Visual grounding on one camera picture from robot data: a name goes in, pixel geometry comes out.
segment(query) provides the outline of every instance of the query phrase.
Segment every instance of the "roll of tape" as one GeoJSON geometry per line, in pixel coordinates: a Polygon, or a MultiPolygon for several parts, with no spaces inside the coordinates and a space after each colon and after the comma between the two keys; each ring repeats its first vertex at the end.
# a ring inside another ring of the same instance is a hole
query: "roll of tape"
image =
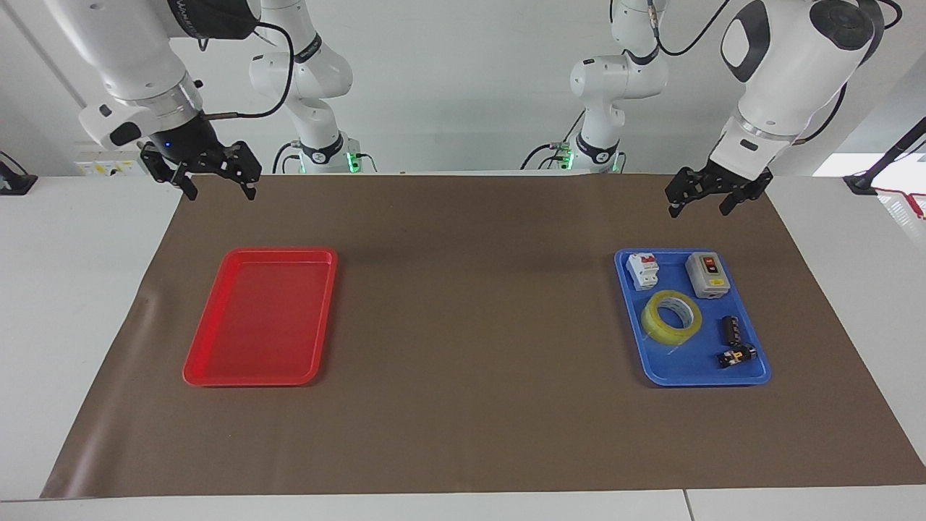
{"type": "Polygon", "coordinates": [[[667,346],[680,346],[701,329],[701,310],[687,295],[678,291],[659,291],[643,309],[643,329],[656,342],[667,346]],[[682,328],[666,324],[659,316],[659,308],[672,311],[682,319],[682,328]]]}

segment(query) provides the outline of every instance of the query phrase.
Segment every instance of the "white table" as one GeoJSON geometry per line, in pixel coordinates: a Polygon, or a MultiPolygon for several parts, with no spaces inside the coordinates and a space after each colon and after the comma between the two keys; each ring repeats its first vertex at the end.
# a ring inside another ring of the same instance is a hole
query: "white table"
{"type": "MultiPolygon", "coordinates": [[[[926,295],[926,255],[877,198],[853,197],[839,180],[779,178],[770,196],[926,460],[926,383],[920,377],[926,349],[916,308],[926,295]]],[[[178,199],[171,187],[131,177],[43,178],[27,197],[0,198],[0,498],[34,499],[41,491],[178,199]]],[[[310,519],[899,520],[924,512],[926,487],[0,504],[5,520],[156,514],[245,519],[255,513],[310,519]]]]}

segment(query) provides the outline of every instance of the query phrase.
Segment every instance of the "brown mat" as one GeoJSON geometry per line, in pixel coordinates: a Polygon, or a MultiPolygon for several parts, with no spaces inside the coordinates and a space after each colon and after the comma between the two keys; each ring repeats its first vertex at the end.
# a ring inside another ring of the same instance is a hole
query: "brown mat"
{"type": "Polygon", "coordinates": [[[926,482],[771,204],[673,221],[666,182],[268,177],[249,203],[198,178],[43,497],[926,482]],[[340,254],[310,387],[181,379],[219,261],[241,246],[340,254]],[[612,264],[627,247],[719,251],[771,382],[650,384],[612,264]]]}

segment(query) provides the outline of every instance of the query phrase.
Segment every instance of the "blue tray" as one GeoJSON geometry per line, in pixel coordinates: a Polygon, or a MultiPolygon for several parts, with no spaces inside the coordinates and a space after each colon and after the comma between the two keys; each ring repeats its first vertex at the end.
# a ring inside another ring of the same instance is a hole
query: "blue tray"
{"type": "Polygon", "coordinates": [[[630,314],[633,326],[633,336],[636,338],[646,376],[663,387],[759,386],[767,383],[771,379],[769,359],[758,342],[756,330],[749,321],[749,315],[746,314],[730,269],[723,258],[720,259],[720,264],[730,277],[730,293],[714,300],[695,297],[695,291],[685,271],[685,261],[692,253],[699,251],[710,250],[634,248],[622,249],[614,256],[620,288],[624,293],[624,302],[627,304],[627,313],[630,314]],[[659,263],[659,283],[647,291],[634,289],[633,280],[626,267],[627,258],[640,252],[655,254],[659,263]],[[646,302],[657,291],[664,289],[679,291],[691,297],[704,315],[701,330],[691,340],[676,348],[656,342],[640,325],[640,316],[646,302]],[[743,342],[756,346],[758,358],[722,369],[717,362],[717,355],[729,347],[724,344],[720,320],[728,315],[740,319],[743,342]]]}

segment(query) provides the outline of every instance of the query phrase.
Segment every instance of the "black stand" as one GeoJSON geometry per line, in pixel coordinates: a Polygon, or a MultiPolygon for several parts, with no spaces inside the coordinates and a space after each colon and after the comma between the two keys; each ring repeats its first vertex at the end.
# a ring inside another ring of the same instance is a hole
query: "black stand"
{"type": "Polygon", "coordinates": [[[0,196],[25,196],[39,180],[34,175],[19,175],[11,171],[3,161],[0,161],[0,179],[6,181],[8,186],[0,188],[0,196]]]}
{"type": "Polygon", "coordinates": [[[901,154],[906,152],[911,146],[913,146],[918,139],[926,134],[926,118],[920,120],[919,123],[914,125],[904,137],[900,138],[900,141],[896,143],[890,150],[887,151],[878,162],[874,164],[867,172],[862,175],[847,175],[843,178],[846,184],[849,186],[849,190],[852,190],[853,194],[858,196],[877,196],[878,192],[871,188],[871,184],[874,183],[874,178],[878,177],[878,174],[884,171],[888,166],[897,161],[897,158],[901,154]]]}

